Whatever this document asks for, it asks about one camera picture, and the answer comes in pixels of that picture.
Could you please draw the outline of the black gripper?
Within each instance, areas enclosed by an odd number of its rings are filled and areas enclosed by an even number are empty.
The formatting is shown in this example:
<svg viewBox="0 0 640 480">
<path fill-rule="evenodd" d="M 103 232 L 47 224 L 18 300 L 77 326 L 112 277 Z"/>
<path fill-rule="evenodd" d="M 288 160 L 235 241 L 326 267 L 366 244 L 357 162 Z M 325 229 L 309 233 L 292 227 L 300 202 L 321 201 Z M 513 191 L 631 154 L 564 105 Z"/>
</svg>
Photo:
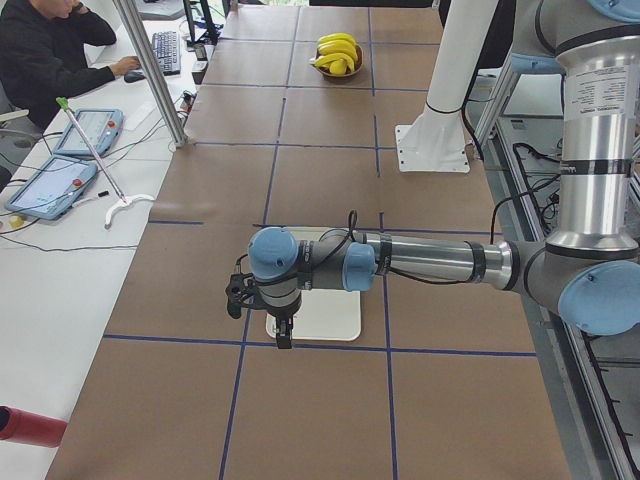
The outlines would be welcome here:
<svg viewBox="0 0 640 480">
<path fill-rule="evenodd" d="M 278 349 L 292 348 L 292 318 L 302 304 L 301 290 L 293 284 L 260 285 L 259 291 L 267 312 L 275 319 Z"/>
</svg>

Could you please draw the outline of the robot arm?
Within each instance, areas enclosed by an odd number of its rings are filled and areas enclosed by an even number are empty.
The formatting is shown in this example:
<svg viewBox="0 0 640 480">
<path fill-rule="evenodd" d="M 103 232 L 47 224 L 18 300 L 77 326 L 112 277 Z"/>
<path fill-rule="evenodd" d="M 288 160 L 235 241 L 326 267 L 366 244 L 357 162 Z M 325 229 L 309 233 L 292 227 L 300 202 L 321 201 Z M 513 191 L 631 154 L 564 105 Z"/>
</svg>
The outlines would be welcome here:
<svg viewBox="0 0 640 480">
<path fill-rule="evenodd" d="M 561 73 L 564 133 L 555 230 L 541 242 L 454 242 L 332 229 L 299 241 L 268 227 L 250 240 L 250 271 L 236 271 L 227 309 L 264 310 L 279 347 L 291 344 L 301 294 L 365 291 L 395 273 L 433 285 L 488 283 L 530 297 L 592 335 L 639 321 L 639 247 L 624 226 L 634 170 L 639 90 L 635 1 L 520 1 L 511 67 Z"/>
</svg>

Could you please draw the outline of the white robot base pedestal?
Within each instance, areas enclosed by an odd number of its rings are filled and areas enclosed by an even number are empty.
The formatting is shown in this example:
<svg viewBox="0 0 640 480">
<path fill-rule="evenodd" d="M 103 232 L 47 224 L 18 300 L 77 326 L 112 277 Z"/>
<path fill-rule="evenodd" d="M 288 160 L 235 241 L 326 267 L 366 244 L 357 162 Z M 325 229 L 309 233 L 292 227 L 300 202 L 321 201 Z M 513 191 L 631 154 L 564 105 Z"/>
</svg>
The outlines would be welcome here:
<svg viewBox="0 0 640 480">
<path fill-rule="evenodd" d="M 462 114 L 490 27 L 512 1 L 449 3 L 424 110 L 410 125 L 395 127 L 403 173 L 470 171 Z"/>
</svg>

